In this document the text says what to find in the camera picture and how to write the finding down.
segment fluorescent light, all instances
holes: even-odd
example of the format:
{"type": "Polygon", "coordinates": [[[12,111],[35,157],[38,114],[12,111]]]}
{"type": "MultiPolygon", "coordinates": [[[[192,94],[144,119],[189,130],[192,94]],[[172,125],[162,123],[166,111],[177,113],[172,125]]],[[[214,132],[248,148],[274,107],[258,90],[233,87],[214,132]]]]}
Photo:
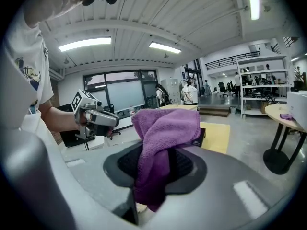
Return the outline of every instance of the fluorescent light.
{"type": "Polygon", "coordinates": [[[60,46],[59,49],[60,51],[64,52],[64,51],[74,49],[74,48],[80,48],[80,47],[92,46],[92,45],[101,45],[101,44],[111,44],[111,37],[82,40],[82,41],[60,46]]]}
{"type": "Polygon", "coordinates": [[[166,50],[166,51],[170,51],[170,52],[173,52],[173,53],[180,53],[181,50],[179,49],[176,49],[176,48],[172,48],[172,47],[169,47],[169,46],[165,46],[163,44],[157,44],[157,43],[154,43],[152,42],[150,45],[149,45],[150,48],[158,48],[158,49],[162,49],[162,50],[166,50]]]}
{"type": "Polygon", "coordinates": [[[249,0],[250,3],[250,15],[252,20],[259,19],[260,13],[260,1],[259,0],[249,0]]]}

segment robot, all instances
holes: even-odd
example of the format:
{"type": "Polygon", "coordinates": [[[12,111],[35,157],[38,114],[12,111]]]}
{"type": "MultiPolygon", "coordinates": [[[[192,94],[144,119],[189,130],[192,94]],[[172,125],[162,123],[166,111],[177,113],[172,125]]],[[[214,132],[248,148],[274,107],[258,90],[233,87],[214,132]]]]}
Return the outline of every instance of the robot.
{"type": "Polygon", "coordinates": [[[101,101],[89,92],[78,90],[71,107],[77,124],[80,123],[81,113],[85,113],[87,124],[80,127],[78,138],[87,140],[93,136],[107,136],[113,128],[119,125],[119,117],[103,110],[101,101]]]}

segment purple object on table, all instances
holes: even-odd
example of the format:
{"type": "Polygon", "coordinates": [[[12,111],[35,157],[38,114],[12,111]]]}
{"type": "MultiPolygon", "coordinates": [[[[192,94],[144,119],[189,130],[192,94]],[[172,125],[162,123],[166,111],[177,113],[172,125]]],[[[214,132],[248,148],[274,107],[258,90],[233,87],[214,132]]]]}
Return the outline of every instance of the purple object on table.
{"type": "Polygon", "coordinates": [[[290,114],[280,114],[280,118],[290,120],[290,121],[293,119],[290,114]]]}
{"type": "Polygon", "coordinates": [[[155,212],[165,199],[164,191],[170,172],[167,149],[200,135],[200,115],[196,111],[183,109],[145,109],[131,120],[143,140],[134,198],[155,212]]]}

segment white ceiling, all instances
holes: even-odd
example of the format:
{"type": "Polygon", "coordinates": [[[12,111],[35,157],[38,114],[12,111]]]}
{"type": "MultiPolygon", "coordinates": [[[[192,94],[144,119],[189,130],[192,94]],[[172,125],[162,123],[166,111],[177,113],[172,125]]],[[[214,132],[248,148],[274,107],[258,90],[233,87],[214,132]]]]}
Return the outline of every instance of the white ceiling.
{"type": "Polygon", "coordinates": [[[102,66],[177,67],[215,50],[242,42],[272,38],[286,20],[278,0],[258,21],[250,20],[248,0],[96,0],[40,24],[49,48],[50,67],[67,73],[102,66]],[[96,37],[111,45],[60,52],[59,46],[96,37]],[[181,49],[174,54],[149,48],[157,42],[181,49]]]}

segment white box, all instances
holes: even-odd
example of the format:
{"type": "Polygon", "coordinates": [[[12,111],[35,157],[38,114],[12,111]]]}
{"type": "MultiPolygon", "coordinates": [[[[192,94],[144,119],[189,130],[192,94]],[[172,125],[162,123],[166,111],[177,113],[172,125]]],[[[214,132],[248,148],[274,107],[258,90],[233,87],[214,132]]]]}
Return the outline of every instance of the white box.
{"type": "Polygon", "coordinates": [[[307,92],[288,92],[289,114],[307,131],[307,92]]]}

